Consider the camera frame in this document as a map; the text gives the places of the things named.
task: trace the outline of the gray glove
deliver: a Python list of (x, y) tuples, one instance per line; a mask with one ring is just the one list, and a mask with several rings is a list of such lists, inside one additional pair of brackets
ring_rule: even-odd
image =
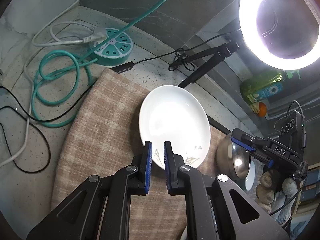
[[(282, 191), (273, 192), (274, 187), (273, 174), (276, 171), (267, 171), (260, 177), (260, 184), (256, 188), (256, 202), (268, 214), (282, 207), (286, 201), (290, 200), (298, 191), (297, 185), (293, 179), (287, 178), (282, 183)], [(272, 215), (272, 218), (280, 225), (283, 225), (291, 217), (291, 207), (293, 200), (286, 205), (281, 211)]]

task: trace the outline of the teal cable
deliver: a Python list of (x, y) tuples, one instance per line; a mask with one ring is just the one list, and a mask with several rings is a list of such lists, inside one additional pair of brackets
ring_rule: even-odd
[[(104, 40), (102, 43), (98, 44), (96, 47), (94, 47), (93, 49), (91, 49), (89, 52), (87, 52), (84, 56), (79, 57), (75, 54), (72, 54), (70, 52), (67, 52), (65, 50), (53, 50), (51, 52), (49, 52), (48, 54), (46, 54), (44, 56), (44, 58), (41, 60), (40, 65), (39, 65), (39, 69), (36, 73), (35, 79), (34, 79), (34, 85), (35, 85), (35, 89), (33, 91), (32, 97), (31, 97), (31, 108), (32, 108), (32, 113), (33, 115), (37, 118), (40, 119), (39, 116), (37, 115), (36, 111), (35, 111), (35, 105), (34, 105), (34, 100), (35, 97), (37, 96), (37, 98), (45, 105), (49, 105), (49, 106), (56, 106), (59, 105), (63, 102), (65, 102), (66, 100), (68, 100), (72, 94), (74, 93), (74, 91), (76, 90), (78, 83), (79, 83), (79, 76), (80, 76), (80, 68), (81, 67), (85, 67), (85, 70), (87, 72), (88, 75), (88, 80), (89, 80), (89, 85), (92, 84), (92, 75), (91, 75), (91, 71), (89, 69), (89, 65), (95, 61), (97, 61), (97, 59), (88, 61), (88, 62), (84, 62), (84, 60), (90, 56), (94, 51), (96, 51), (97, 49), (99, 49), (101, 46), (103, 46), (104, 44), (106, 44), (108, 41), (110, 41), (111, 39), (115, 39), (116, 37), (118, 37), (122, 32), (125, 32), (126, 30), (128, 30), (131, 26), (135, 25), (137, 22), (141, 21), (143, 18), (145, 18), (146, 16), (148, 16), (150, 13), (154, 12), (156, 9), (158, 9), (166, 0), (159, 0), (159, 2), (157, 2), (152, 8), (150, 8), (149, 10), (147, 10), (144, 14), (142, 14), (141, 16), (137, 17), (136, 19), (134, 19), (131, 23), (129, 23), (128, 25), (126, 25), (124, 28), (122, 28), (121, 30), (119, 30), (117, 33), (111, 35), (109, 38), (107, 38), (106, 40)], [(47, 64), (50, 60), (52, 60), (55, 57), (60, 57), (60, 56), (68, 56), (72, 59), (73, 61), (73, 65), (70, 67), (66, 67), (66, 68), (62, 68), (62, 69), (58, 69), (54, 72), (51, 72), (48, 75), (44, 75), (42, 72), (42, 68), (44, 67), (45, 64)], [(52, 81), (52, 80), (56, 80), (60, 77), (62, 77), (63, 75), (65, 75), (67, 72), (72, 71), (76, 69), (76, 81), (75, 84), (73, 85), (72, 90), (68, 93), (68, 95), (58, 101), (47, 101), (45, 100), (38, 92), (39, 87), (45, 82), (45, 81)], [(40, 82), (37, 82), (38, 76), (42, 77), (42, 80)], [(62, 127), (64, 125), (69, 124), (70, 122), (72, 122), (74, 120), (74, 118), (76, 117), (76, 115), (72, 116), (70, 119), (61, 122), (61, 123), (57, 123), (57, 124), (51, 124), (51, 123), (42, 123), (42, 125), (49, 127), (49, 128), (57, 128), (57, 127)]]
[[(42, 72), (42, 69), (44, 67), (45, 64), (47, 64), (50, 60), (54, 59), (55, 57), (60, 57), (60, 56), (68, 56), (71, 58), (71, 60), (73, 61), (73, 65), (69, 66), (69, 67), (65, 67), (62, 69), (58, 69), (56, 71), (53, 71), (47, 75), (44, 75)], [(67, 52), (65, 50), (54, 50), (49, 52), (48, 54), (46, 54), (44, 56), (44, 58), (41, 60), (40, 65), (39, 65), (39, 69), (36, 72), (35, 78), (33, 80), (34, 83), (34, 90), (31, 96), (31, 109), (32, 109), (32, 113), (34, 115), (35, 118), (40, 119), (40, 117), (38, 116), (36, 110), (35, 110), (35, 98), (37, 97), (39, 99), (40, 102), (42, 102), (43, 104), (47, 105), (47, 106), (56, 106), (59, 104), (62, 104), (63, 102), (65, 102), (66, 100), (68, 100), (72, 94), (74, 93), (74, 91), (76, 90), (78, 84), (79, 84), (79, 78), (80, 78), (80, 68), (84, 67), (86, 72), (87, 72), (87, 76), (88, 76), (88, 83), (89, 86), (93, 83), (93, 79), (92, 79), (92, 75), (91, 75), (91, 71), (89, 68), (89, 65), (96, 62), (98, 59), (93, 59), (91, 61), (88, 62), (84, 62), (84, 63), (80, 63), (81, 62), (79, 60), (80, 56), (76, 55), (76, 54), (72, 54), (70, 52)], [(46, 81), (53, 81), (56, 80), (60, 77), (62, 77), (63, 75), (65, 75), (66, 73), (72, 71), (76, 69), (76, 81), (75, 84), (73, 85), (72, 90), (68, 93), (68, 95), (66, 95), (64, 98), (58, 100), (58, 101), (48, 101), (45, 100), (39, 93), (38, 89), (40, 88), (40, 86), (46, 82)], [(41, 76), (42, 79), (38, 82), (38, 76)], [(52, 124), (52, 123), (42, 123), (43, 126), (45, 127), (49, 127), (49, 128), (58, 128), (58, 127), (62, 127), (65, 126), (69, 123), (71, 123), (74, 118), (76, 117), (76, 114), (74, 114), (72, 117), (70, 117), (68, 120), (61, 122), (61, 123), (57, 123), (57, 124)]]

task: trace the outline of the screw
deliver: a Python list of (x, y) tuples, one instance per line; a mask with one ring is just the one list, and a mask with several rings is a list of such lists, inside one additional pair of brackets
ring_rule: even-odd
[(89, 177), (89, 181), (90, 182), (97, 182), (99, 180), (99, 176), (98, 175), (91, 175)]
[(190, 171), (190, 167), (188, 165), (182, 165), (180, 166), (181, 171)]
[(136, 169), (137, 169), (136, 166), (133, 166), (133, 165), (129, 165), (127, 167), (127, 171), (135, 171)]
[(218, 180), (222, 181), (222, 182), (226, 182), (228, 180), (228, 177), (224, 174), (220, 174), (218, 176)]

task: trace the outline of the metal pot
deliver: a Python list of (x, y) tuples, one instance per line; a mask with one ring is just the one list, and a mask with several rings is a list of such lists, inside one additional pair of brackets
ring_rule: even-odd
[(231, 141), (231, 133), (221, 141), (217, 148), (217, 164), (220, 172), (232, 180), (242, 180), (247, 177), (250, 161), (250, 154)]

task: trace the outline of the white bowl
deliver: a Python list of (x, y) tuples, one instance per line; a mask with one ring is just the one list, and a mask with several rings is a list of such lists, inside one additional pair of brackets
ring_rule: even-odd
[(139, 113), (142, 143), (152, 142), (152, 160), (164, 169), (163, 144), (171, 141), (173, 153), (197, 168), (210, 146), (207, 115), (198, 100), (177, 86), (161, 86), (144, 99)]

